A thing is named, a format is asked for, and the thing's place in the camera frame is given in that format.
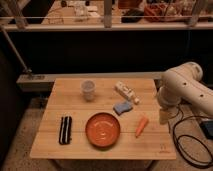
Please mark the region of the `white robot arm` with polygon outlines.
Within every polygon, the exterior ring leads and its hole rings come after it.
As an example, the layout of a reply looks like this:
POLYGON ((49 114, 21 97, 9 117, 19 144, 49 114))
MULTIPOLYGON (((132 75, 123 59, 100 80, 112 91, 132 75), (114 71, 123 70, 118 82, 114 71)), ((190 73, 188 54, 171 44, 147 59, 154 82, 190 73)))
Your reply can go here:
POLYGON ((169 120, 169 109, 182 99, 213 117, 213 90, 200 83, 202 77, 203 70, 196 62, 186 62, 162 73, 162 84, 156 94, 161 124, 169 120))

